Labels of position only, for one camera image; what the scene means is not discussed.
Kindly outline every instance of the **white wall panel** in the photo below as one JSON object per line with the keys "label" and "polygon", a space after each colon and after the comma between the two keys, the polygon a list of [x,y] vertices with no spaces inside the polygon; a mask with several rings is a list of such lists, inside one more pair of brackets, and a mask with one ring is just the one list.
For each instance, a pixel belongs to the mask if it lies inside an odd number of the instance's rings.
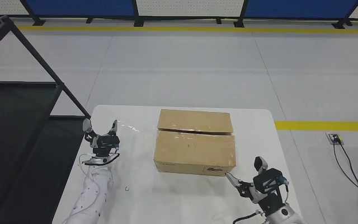
{"label": "white wall panel", "polygon": [[0,15],[28,15],[19,0],[0,0]]}
{"label": "white wall panel", "polygon": [[244,0],[138,0],[140,16],[238,17]]}
{"label": "white wall panel", "polygon": [[354,10],[354,12],[351,14],[350,18],[358,18],[358,7]]}

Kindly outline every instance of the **gray floor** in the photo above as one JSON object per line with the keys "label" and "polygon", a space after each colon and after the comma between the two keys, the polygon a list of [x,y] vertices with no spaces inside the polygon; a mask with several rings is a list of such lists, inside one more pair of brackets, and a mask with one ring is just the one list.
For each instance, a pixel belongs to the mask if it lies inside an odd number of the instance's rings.
{"label": "gray floor", "polygon": [[[275,120],[358,120],[356,34],[24,34],[90,113],[115,104],[264,108]],[[0,52],[0,81],[51,81],[13,35],[0,41]],[[53,114],[81,112],[62,95]],[[340,134],[358,172],[357,133]],[[339,170],[325,132],[281,130],[279,137],[306,221],[356,224],[357,188]],[[348,170],[340,151],[338,158]]]}

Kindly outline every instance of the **box flap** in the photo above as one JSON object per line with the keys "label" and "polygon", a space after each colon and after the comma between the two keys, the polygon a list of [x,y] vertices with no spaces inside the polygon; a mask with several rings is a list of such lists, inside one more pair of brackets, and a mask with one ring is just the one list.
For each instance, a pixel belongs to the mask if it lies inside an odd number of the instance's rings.
{"label": "box flap", "polygon": [[233,132],[229,113],[190,110],[161,110],[158,129],[215,134]]}
{"label": "box flap", "polygon": [[235,167],[234,136],[158,131],[154,160],[177,164]]}

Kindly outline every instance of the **blue wall panel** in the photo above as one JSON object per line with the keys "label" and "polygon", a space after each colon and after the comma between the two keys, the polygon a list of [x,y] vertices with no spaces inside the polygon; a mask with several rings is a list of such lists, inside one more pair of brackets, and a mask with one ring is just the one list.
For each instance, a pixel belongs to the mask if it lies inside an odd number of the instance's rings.
{"label": "blue wall panel", "polygon": [[36,15],[134,16],[131,0],[27,0]]}
{"label": "blue wall panel", "polygon": [[357,0],[249,0],[245,17],[343,18]]}

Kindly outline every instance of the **floor outlet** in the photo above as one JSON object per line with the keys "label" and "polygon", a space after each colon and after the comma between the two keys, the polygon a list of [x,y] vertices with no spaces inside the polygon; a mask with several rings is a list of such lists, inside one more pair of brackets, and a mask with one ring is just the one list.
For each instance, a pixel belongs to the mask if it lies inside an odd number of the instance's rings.
{"label": "floor outlet", "polygon": [[327,136],[327,138],[328,138],[328,141],[329,141],[329,143],[331,144],[331,145],[336,145],[336,146],[339,146],[340,144],[338,143],[338,142],[334,142],[333,140],[334,140],[334,135],[338,135],[338,138],[340,138],[340,140],[341,140],[341,143],[342,143],[342,145],[344,145],[344,143],[343,143],[343,139],[342,139],[342,137],[339,135],[339,134],[337,134],[337,133],[326,133],[326,136]]}

